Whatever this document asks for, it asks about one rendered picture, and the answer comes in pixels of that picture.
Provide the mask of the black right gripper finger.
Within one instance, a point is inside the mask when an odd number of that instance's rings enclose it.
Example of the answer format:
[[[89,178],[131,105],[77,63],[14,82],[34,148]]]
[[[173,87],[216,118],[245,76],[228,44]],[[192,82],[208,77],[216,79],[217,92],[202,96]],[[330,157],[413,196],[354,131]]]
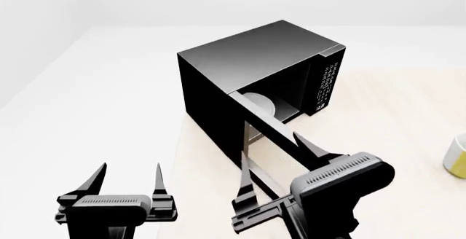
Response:
[[[241,152],[241,181],[237,196],[232,201],[234,210],[253,210],[258,207],[256,193],[250,177],[250,168],[244,152]]]
[[[293,137],[302,157],[298,162],[308,170],[317,170],[318,168],[329,165],[332,162],[336,162],[343,157],[349,156],[348,154],[330,153],[325,151],[296,131],[293,132]]]

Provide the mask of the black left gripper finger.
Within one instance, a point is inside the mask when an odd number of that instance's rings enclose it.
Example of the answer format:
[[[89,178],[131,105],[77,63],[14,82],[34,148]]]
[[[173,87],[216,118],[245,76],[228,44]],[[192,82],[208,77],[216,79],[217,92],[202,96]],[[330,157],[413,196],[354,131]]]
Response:
[[[104,162],[79,188],[57,198],[57,201],[78,201],[88,195],[99,195],[106,175],[107,164]]]
[[[153,201],[173,201],[173,196],[169,195],[165,188],[165,184],[162,177],[162,169],[159,163],[157,164],[154,191],[152,193],[151,198]]]

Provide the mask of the black microwave door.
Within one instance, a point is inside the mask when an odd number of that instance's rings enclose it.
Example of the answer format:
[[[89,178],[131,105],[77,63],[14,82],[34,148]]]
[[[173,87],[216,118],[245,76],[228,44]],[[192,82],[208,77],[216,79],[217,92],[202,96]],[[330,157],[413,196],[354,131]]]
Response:
[[[298,133],[291,131],[286,125],[281,123],[273,116],[267,114],[259,106],[249,101],[239,92],[229,94],[229,97],[234,100],[236,110],[240,114],[242,120],[242,129],[247,130],[253,126],[263,136],[267,137],[271,142],[280,147],[285,153],[290,155],[299,164],[302,164],[309,171],[313,171],[317,167],[317,158],[314,152],[316,148],[308,149],[302,144],[298,144]],[[253,160],[247,158],[244,160],[249,167],[248,173],[252,182],[258,186],[271,199],[275,200],[287,194],[283,188],[269,177],[267,173],[260,168]]]

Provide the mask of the microwave control panel white buttons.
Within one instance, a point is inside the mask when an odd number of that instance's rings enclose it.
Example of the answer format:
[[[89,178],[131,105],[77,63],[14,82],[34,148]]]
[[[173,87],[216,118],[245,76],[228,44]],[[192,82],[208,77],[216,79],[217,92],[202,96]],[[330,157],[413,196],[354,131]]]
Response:
[[[321,54],[324,57],[323,74],[318,77],[320,81],[315,111],[323,109],[330,101],[345,50],[345,46],[339,45]]]

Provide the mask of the black microwave oven body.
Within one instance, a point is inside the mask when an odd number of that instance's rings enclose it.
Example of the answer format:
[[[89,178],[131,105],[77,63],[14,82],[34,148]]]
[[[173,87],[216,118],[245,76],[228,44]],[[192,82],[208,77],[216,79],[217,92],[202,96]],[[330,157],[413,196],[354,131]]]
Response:
[[[246,144],[233,92],[270,98],[284,125],[316,114],[326,50],[338,42],[284,20],[177,54],[187,114],[235,164]]]

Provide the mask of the grey glass turntable plate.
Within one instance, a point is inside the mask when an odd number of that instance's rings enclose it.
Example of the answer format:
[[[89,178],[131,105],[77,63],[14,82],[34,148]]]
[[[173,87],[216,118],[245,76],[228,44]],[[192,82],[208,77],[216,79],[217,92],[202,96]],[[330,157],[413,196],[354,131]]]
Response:
[[[242,94],[248,101],[254,105],[254,112],[256,114],[267,115],[273,117],[276,113],[276,107],[273,101],[258,93],[244,93]]]

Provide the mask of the white and yellow mug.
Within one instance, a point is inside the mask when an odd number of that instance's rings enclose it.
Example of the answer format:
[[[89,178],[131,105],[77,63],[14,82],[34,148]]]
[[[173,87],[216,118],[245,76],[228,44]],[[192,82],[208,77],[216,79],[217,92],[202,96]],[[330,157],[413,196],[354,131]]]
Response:
[[[454,137],[444,155],[443,166],[451,175],[466,179],[466,133]]]

